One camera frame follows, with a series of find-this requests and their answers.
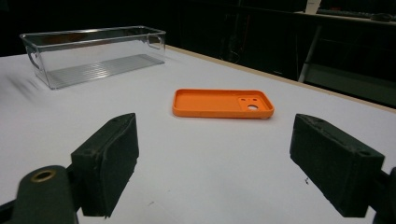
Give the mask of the orange phone case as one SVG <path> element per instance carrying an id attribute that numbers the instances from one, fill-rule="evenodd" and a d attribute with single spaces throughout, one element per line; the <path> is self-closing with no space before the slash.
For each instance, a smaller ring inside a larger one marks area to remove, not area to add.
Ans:
<path id="1" fill-rule="evenodd" d="M 188 118 L 267 119 L 275 107 L 261 91 L 179 89 L 172 111 Z"/>

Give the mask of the white-legged desk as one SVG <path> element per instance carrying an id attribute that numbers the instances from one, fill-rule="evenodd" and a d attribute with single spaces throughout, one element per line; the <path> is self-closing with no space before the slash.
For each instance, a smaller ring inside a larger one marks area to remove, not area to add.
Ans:
<path id="1" fill-rule="evenodd" d="M 396 108 L 396 21 L 301 13 L 314 33 L 303 83 Z"/>

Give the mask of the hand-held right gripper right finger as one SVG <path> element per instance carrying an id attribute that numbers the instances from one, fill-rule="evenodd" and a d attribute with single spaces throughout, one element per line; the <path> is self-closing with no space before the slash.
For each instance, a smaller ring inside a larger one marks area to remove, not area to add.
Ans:
<path id="1" fill-rule="evenodd" d="M 290 158 L 343 217 L 364 217 L 385 156 L 324 119 L 295 116 Z"/>

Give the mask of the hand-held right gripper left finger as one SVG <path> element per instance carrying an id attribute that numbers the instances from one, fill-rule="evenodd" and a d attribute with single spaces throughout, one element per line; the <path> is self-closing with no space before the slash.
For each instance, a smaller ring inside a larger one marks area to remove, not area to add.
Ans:
<path id="1" fill-rule="evenodd" d="M 110 217 L 139 157 L 135 113 L 109 120 L 71 154 L 83 215 Z"/>

